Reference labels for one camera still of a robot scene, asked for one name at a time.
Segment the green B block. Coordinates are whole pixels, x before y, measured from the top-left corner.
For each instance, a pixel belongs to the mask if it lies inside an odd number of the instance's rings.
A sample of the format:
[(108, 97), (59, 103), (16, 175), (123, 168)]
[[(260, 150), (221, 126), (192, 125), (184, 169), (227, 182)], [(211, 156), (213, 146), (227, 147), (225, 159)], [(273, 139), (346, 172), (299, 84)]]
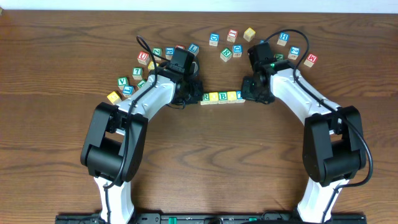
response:
[(218, 104), (226, 104), (228, 102), (228, 94), (226, 91), (218, 93)]

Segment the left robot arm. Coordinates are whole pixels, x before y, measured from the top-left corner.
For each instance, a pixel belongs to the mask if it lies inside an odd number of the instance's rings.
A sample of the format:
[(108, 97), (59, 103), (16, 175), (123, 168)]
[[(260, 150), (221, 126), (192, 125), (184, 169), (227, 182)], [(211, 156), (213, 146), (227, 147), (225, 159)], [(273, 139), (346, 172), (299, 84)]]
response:
[(101, 191), (102, 223), (128, 223), (132, 218), (131, 180), (142, 160), (148, 123), (164, 106), (183, 109), (201, 101), (198, 70), (195, 55), (176, 48), (171, 61), (153, 69), (129, 98), (95, 108), (80, 162)]

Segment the blue T block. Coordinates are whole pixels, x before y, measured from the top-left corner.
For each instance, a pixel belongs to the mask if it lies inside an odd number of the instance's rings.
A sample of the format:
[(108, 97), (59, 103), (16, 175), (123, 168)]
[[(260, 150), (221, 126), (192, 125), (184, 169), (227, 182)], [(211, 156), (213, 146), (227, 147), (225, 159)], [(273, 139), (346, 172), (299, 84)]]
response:
[(238, 90), (236, 92), (236, 96), (237, 96), (237, 100), (236, 100), (237, 103), (244, 103), (245, 102), (245, 99), (241, 96), (241, 91), (240, 90)]

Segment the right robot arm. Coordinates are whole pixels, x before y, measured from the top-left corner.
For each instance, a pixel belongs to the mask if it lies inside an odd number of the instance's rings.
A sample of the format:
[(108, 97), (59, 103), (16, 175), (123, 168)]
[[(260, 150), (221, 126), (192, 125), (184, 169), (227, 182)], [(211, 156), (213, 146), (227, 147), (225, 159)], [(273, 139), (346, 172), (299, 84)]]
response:
[(305, 223), (331, 220), (338, 194), (367, 164), (361, 115), (342, 108), (312, 87), (289, 60), (278, 61), (267, 42), (248, 49), (253, 75), (243, 79), (241, 96), (269, 104), (279, 99), (302, 122), (303, 165), (308, 184), (297, 213)]

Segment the yellow O block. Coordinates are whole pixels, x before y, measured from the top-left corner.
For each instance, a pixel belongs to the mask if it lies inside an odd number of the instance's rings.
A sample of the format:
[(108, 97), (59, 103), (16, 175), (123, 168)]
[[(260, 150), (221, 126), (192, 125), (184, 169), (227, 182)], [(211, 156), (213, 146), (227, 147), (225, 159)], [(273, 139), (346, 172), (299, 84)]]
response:
[(218, 92), (211, 92), (209, 93), (209, 104), (218, 104), (219, 101), (219, 95)]

